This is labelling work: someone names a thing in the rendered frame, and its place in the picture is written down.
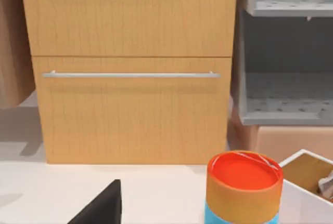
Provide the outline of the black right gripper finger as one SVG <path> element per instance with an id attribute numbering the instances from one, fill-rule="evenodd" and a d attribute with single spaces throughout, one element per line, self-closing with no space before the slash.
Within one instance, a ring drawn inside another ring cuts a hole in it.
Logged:
<path id="1" fill-rule="evenodd" d="M 115 179 L 67 224 L 121 224 L 121 180 Z"/>

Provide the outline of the orange and blue can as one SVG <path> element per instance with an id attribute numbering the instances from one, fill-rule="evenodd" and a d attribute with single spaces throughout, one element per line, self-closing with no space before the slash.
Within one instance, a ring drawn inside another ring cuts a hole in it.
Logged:
<path id="1" fill-rule="evenodd" d="M 279 224 L 283 170 L 250 151 L 228 151 L 207 164 L 204 224 Z"/>

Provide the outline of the wooden cupboard side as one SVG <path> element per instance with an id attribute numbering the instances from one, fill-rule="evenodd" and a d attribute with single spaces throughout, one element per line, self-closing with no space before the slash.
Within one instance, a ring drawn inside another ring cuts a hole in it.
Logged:
<path id="1" fill-rule="evenodd" d="M 35 90 L 23 0 L 0 0 L 0 110 Z"/>

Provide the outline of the plain wooden drawer front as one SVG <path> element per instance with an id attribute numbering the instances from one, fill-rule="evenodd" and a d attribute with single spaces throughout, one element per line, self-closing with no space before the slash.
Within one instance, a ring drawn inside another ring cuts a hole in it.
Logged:
<path id="1" fill-rule="evenodd" d="M 32 55 L 229 57 L 236 0 L 23 0 Z"/>

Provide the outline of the salmon-coloured box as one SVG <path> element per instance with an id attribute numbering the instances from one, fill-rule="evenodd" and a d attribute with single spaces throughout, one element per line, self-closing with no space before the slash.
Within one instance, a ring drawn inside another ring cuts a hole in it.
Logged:
<path id="1" fill-rule="evenodd" d="M 255 151 L 277 162 L 301 149 L 333 160 L 333 127 L 329 126 L 261 126 Z"/>

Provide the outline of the white box with wooden inside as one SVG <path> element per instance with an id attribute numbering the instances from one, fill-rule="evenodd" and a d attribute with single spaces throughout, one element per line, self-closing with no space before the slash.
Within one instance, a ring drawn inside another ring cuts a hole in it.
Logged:
<path id="1" fill-rule="evenodd" d="M 333 224 L 333 199 L 322 197 L 318 186 L 333 171 L 333 161 L 302 149 L 280 166 L 284 184 L 279 224 Z"/>

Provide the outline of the crumpled paper ball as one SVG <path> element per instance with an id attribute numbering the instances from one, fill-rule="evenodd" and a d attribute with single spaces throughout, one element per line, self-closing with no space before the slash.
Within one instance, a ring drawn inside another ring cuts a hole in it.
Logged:
<path id="1" fill-rule="evenodd" d="M 325 199 L 333 200 L 333 170 L 318 181 L 318 193 Z"/>

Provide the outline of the grey open shelf cabinet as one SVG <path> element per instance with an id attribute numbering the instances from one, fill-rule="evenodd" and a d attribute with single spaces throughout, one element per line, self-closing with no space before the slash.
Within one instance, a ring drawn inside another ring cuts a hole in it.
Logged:
<path id="1" fill-rule="evenodd" d="M 333 0 L 239 0 L 245 125 L 333 125 Z"/>

